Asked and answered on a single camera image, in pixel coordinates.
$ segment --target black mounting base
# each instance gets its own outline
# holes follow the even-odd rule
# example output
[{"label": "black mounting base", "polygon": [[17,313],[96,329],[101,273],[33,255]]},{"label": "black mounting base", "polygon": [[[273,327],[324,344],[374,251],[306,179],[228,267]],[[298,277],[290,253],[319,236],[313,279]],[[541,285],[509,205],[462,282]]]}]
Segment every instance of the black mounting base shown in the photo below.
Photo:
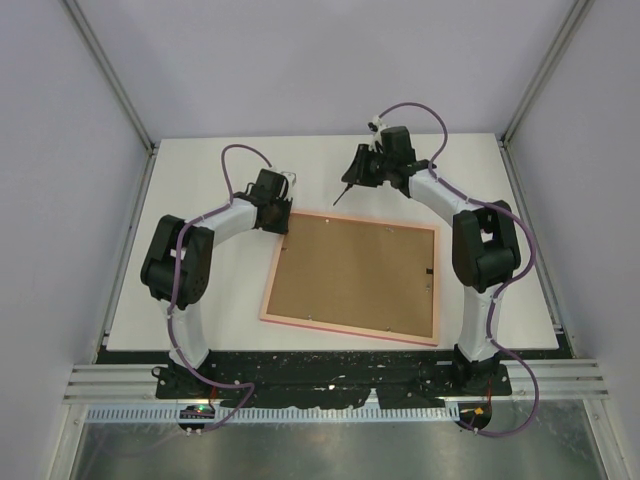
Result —
[{"label": "black mounting base", "polygon": [[[470,362],[456,344],[453,347],[453,367],[454,382],[470,392],[479,392],[480,395],[484,395],[488,391],[490,384],[496,386],[497,383],[504,383],[502,382],[503,376],[498,375],[500,370],[498,353],[481,362]],[[496,382],[495,377],[499,377],[500,382]]]},{"label": "black mounting base", "polygon": [[[357,408],[372,389],[381,408],[434,407],[443,405],[442,397],[484,397],[489,382],[493,396],[512,393],[507,368],[497,362],[482,381],[457,381],[459,368],[444,354],[433,361],[424,352],[211,352],[198,371],[220,383],[253,382],[256,389],[247,406],[259,408]],[[171,361],[156,369],[159,399],[211,395],[210,386]],[[231,407],[244,393],[218,390],[217,398]]]},{"label": "black mounting base", "polygon": [[[215,369],[212,367],[211,352],[197,370],[203,377],[213,378]],[[156,398],[161,400],[211,396],[211,386],[202,383],[189,370],[173,360],[169,360],[166,367],[155,367],[151,374],[158,379]]]}]

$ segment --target cork board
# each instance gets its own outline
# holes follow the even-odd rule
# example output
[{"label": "cork board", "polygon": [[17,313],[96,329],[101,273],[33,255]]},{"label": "cork board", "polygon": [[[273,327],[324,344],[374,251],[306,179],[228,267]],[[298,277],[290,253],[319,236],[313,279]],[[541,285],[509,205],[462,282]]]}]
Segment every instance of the cork board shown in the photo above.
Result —
[{"label": "cork board", "polygon": [[294,212],[261,320],[437,345],[437,227]]}]

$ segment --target enclosure frame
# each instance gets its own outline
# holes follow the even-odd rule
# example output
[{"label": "enclosure frame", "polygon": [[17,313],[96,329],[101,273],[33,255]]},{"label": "enclosure frame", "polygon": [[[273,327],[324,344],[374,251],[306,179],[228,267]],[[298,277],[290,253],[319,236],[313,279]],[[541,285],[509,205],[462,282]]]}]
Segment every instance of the enclosure frame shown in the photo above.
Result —
[{"label": "enclosure frame", "polygon": [[[48,478],[52,480],[69,478],[80,445],[83,426],[92,410],[108,408],[109,406],[123,403],[132,404],[135,405],[135,408],[144,410],[155,408],[168,402],[155,398],[156,379],[151,376],[151,368],[162,364],[161,356],[156,355],[154,357],[151,354],[144,357],[147,361],[144,361],[144,359],[127,361],[126,355],[124,355],[120,356],[118,361],[118,363],[121,363],[120,365],[96,364],[99,361],[99,354],[101,352],[104,354],[105,352],[115,308],[122,289],[124,272],[156,161],[158,145],[154,144],[150,138],[78,1],[59,0],[59,3],[67,12],[71,24],[82,38],[96,65],[102,72],[105,81],[110,86],[114,94],[114,101],[119,103],[132,127],[137,132],[148,153],[148,158],[140,179],[136,201],[130,212],[129,233],[121,248],[118,271],[114,279],[107,309],[104,312],[104,322],[99,331],[96,332],[93,345],[93,351],[96,352],[95,356],[91,364],[74,367],[65,393],[62,407],[63,421],[60,423],[58,442],[49,469]],[[504,132],[499,132],[496,135],[518,210],[523,220],[530,227],[532,227],[531,217],[511,145],[518,134],[523,119],[535,104],[540,92],[561,61],[562,55],[593,3],[594,0],[574,0],[564,22],[529,82],[516,111],[513,113],[509,126]],[[532,360],[530,362],[534,370],[543,375],[540,381],[541,398],[582,400],[608,477],[615,479],[630,478],[630,470],[625,463],[624,455],[619,445],[622,437],[616,430],[617,422],[611,418],[611,400],[597,362],[590,359],[572,358],[570,336],[565,332],[558,298],[543,255],[539,256],[537,267],[545,300],[561,346],[561,355],[556,354],[554,356],[551,353],[549,359]],[[526,353],[526,356],[529,359],[544,358],[545,353],[529,352]],[[515,385],[514,396],[505,399],[515,399],[516,401],[531,399],[531,384],[528,377],[524,375],[522,367],[514,362],[505,362],[505,364]],[[469,401],[470,399],[467,397],[452,397],[444,400],[448,408],[453,408],[457,402]],[[176,405],[197,403],[193,399],[173,400],[172,402]]]}]

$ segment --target wooden frame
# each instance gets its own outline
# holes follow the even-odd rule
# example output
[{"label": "wooden frame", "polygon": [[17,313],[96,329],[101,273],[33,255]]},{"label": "wooden frame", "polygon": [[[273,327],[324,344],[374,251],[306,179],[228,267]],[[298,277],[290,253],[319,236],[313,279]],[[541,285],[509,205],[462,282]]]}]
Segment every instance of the wooden frame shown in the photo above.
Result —
[{"label": "wooden frame", "polygon": [[281,324],[281,325],[290,325],[290,326],[296,326],[296,327],[302,327],[302,328],[310,328],[314,330],[323,330],[328,332],[357,335],[357,336],[369,337],[369,338],[377,338],[382,340],[392,340],[392,341],[410,343],[410,344],[416,344],[416,345],[428,345],[428,346],[438,345],[439,334],[440,334],[440,268],[439,268],[439,258],[438,258],[440,229],[438,226],[424,225],[424,224],[417,224],[417,223],[407,223],[407,222],[395,222],[395,221],[387,222],[379,219],[356,217],[351,215],[339,215],[339,214],[327,215],[325,213],[310,212],[305,210],[296,210],[296,211],[293,211],[292,214],[321,217],[325,219],[367,222],[369,224],[385,225],[386,227],[400,227],[400,228],[432,231],[433,232],[433,279],[432,279],[433,311],[432,311],[431,336],[408,335],[408,334],[395,333],[395,332],[389,332],[389,331],[385,332],[385,331],[368,329],[368,328],[359,328],[354,326],[311,321],[307,319],[285,317],[285,316],[279,316],[279,315],[268,313],[269,301],[271,298],[274,281],[276,278],[276,271],[278,268],[278,263],[280,261],[280,255],[281,255],[283,243],[286,238],[284,235],[281,236],[280,240],[278,241],[278,244],[276,245],[276,249],[273,255],[271,269],[269,272],[267,285],[266,285],[265,293],[263,297],[262,307],[260,309],[260,320],[265,322],[270,322],[270,323]]}]

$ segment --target metal corner post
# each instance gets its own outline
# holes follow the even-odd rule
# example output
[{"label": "metal corner post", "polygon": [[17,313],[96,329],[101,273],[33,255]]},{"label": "metal corner post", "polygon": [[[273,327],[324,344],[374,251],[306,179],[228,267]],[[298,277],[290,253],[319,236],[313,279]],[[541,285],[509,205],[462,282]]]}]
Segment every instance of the metal corner post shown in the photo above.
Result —
[{"label": "metal corner post", "polygon": [[610,400],[584,399],[583,402],[608,478],[621,480],[634,478],[631,476],[631,468],[621,451],[607,412],[607,402]]},{"label": "metal corner post", "polygon": [[62,434],[49,471],[48,480],[68,480],[78,450],[82,448],[82,431],[87,418],[87,405],[71,405],[66,412]]},{"label": "metal corner post", "polygon": [[149,136],[149,133],[147,132],[147,129],[145,128],[144,124],[142,123],[140,116],[136,112],[136,109],[134,108],[133,103],[131,102],[131,99],[127,95],[127,92],[125,91],[124,87],[122,86],[122,83],[118,78],[118,75],[116,74],[113,66],[111,65],[109,58],[107,57],[107,54],[105,53],[104,49],[100,45],[100,42],[98,41],[98,37],[96,36],[95,32],[91,28],[91,24],[87,20],[87,17],[82,11],[82,8],[80,7],[80,5],[78,5],[77,0],[59,0],[59,2],[62,8],[67,13],[67,15],[69,16],[69,19],[71,23],[73,23],[73,26],[75,27],[76,31],[84,41],[84,44],[86,45],[87,49],[89,50],[89,53],[91,54],[94,61],[98,65],[98,68],[104,75],[104,78],[107,84],[111,88],[111,91],[115,95],[116,100],[122,107],[125,115],[131,122],[131,125],[135,129],[136,133],[138,134],[138,137],[140,138],[140,141],[144,145],[144,148],[146,149],[147,153],[151,154],[153,151],[153,141]]},{"label": "metal corner post", "polygon": [[580,28],[583,20],[587,16],[589,9],[593,5],[595,0],[574,0],[573,5],[569,9],[562,26],[558,30],[555,38],[551,42],[549,49],[547,50],[538,70],[534,74],[533,78],[527,85],[527,89],[516,108],[515,113],[509,121],[506,131],[500,137],[505,146],[509,146],[513,137],[515,136],[520,124],[524,120],[525,116],[531,110],[531,107],[535,103],[536,98],[543,90],[547,81],[553,74],[553,71],[558,66],[560,59],[564,55],[564,52],[569,47],[571,40],[575,36],[576,32]]},{"label": "metal corner post", "polygon": [[[522,220],[524,220],[524,222],[533,231],[535,236],[536,229],[533,226],[531,215],[529,213],[529,209],[527,208],[527,201],[525,198],[524,189],[522,188],[520,175],[518,174],[518,169],[513,161],[513,153],[511,152],[510,147],[505,145],[504,142],[498,141],[498,145],[500,147],[502,162],[507,172],[507,177],[509,178],[509,183],[511,184],[511,189],[513,190],[513,196],[516,200],[516,206],[518,207],[520,216],[522,217]],[[536,267],[538,278],[542,286],[542,293],[544,294],[545,300],[547,302],[547,307],[549,308],[549,311],[551,313],[551,321],[553,322],[553,326],[556,329],[556,333],[560,333],[563,329],[560,303],[558,301],[558,296],[556,295],[553,282],[551,281],[551,277],[549,275],[549,270],[545,263],[544,254],[542,252],[539,252]]]},{"label": "metal corner post", "polygon": [[133,249],[133,241],[135,239],[136,232],[138,231],[140,217],[142,216],[142,207],[144,206],[144,201],[147,196],[147,190],[149,189],[149,183],[151,182],[151,174],[153,173],[153,167],[155,166],[156,158],[158,156],[158,149],[159,147],[154,147],[151,154],[147,158],[146,165],[142,171],[142,175],[138,183],[138,191],[135,197],[135,201],[133,202],[133,206],[131,207],[131,210],[127,217],[129,219],[129,226],[126,237],[124,239],[124,243],[119,250],[120,256],[118,258],[118,266],[117,270],[115,271],[115,277],[113,278],[112,282],[113,287],[109,295],[106,310],[103,310],[104,315],[101,317],[102,322],[100,322],[100,330],[96,332],[94,344],[92,345],[91,351],[94,355],[94,361],[101,344],[106,341],[111,330],[111,325],[113,324],[113,318],[116,313],[120,291],[122,290],[122,284],[124,283],[124,275],[127,270],[129,257],[131,256],[131,250]]}]

